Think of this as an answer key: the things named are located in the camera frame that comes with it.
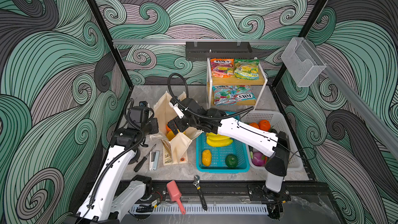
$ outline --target banana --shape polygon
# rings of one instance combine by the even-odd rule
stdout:
[[[207,137],[206,139],[206,143],[212,147],[223,147],[223,146],[229,146],[230,144],[232,144],[234,141],[232,139],[224,139],[224,140],[220,140],[220,141],[214,141],[209,139],[209,137]]]
[[[213,141],[220,141],[224,139],[229,139],[230,137],[220,135],[220,136],[209,136],[208,138]]]

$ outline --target pink scoop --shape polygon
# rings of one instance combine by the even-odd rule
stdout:
[[[180,207],[181,213],[185,214],[185,208],[182,206],[180,201],[181,192],[177,187],[176,181],[171,181],[167,184],[167,191],[169,192],[170,199],[174,202],[177,202],[178,206]]]

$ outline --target table surface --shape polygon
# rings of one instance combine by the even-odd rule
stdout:
[[[198,86],[189,86],[190,97],[197,100],[198,103],[206,108],[206,86],[198,85]],[[261,86],[252,86],[254,94],[259,93],[261,90]],[[184,90],[184,86],[172,86],[172,90],[175,95],[180,95]],[[144,86],[135,86],[134,90],[131,94],[131,97],[135,100],[135,105],[138,104],[139,101],[147,101],[148,104],[152,107],[158,99],[167,91],[167,86],[152,86],[152,85],[144,85]],[[246,106],[220,106],[217,107],[224,111],[237,111],[238,109],[244,109]],[[270,111],[278,111],[278,107],[275,103],[275,100],[272,97],[271,91],[268,87],[264,89],[263,95],[261,96],[261,100],[257,105],[256,110],[270,110]],[[121,121],[121,126],[126,122],[125,119]],[[184,164],[175,164],[175,165],[167,165],[163,166],[163,147],[162,142],[158,139],[151,140],[147,138],[146,143],[149,147],[144,148],[140,147],[141,157],[147,155],[149,150],[152,148],[154,144],[157,144],[154,151],[160,151],[158,169],[156,171],[149,171],[149,157],[148,160],[144,163],[142,168],[136,173],[134,172],[135,164],[128,165],[123,176],[122,180],[131,180],[136,174],[144,175],[151,177],[152,180],[193,180],[194,175],[199,175],[201,180],[265,180],[266,173],[263,170],[258,170],[250,167],[248,172],[245,173],[208,173],[208,172],[200,172],[196,168],[196,141],[193,140],[190,146],[188,147],[188,163]],[[304,169],[296,172],[287,172],[285,177],[286,181],[290,180],[308,180],[307,173]]]

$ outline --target swirl pattern wall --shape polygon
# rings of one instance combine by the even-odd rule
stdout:
[[[396,136],[397,2],[328,0],[308,34]],[[302,146],[317,150],[311,167],[347,223],[397,223],[398,161],[326,74],[298,88],[286,72],[277,92]]]
[[[2,222],[76,212],[128,91],[86,0],[0,0]]]
[[[113,38],[289,39],[316,0],[96,0]],[[205,62],[186,62],[185,47],[120,45],[134,84],[162,85],[174,72],[206,83]],[[282,65],[282,47],[258,46],[254,56],[269,83]]]

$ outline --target clear plastic holder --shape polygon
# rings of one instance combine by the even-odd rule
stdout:
[[[315,45],[303,37],[293,37],[281,58],[297,87],[309,87],[326,68]]]

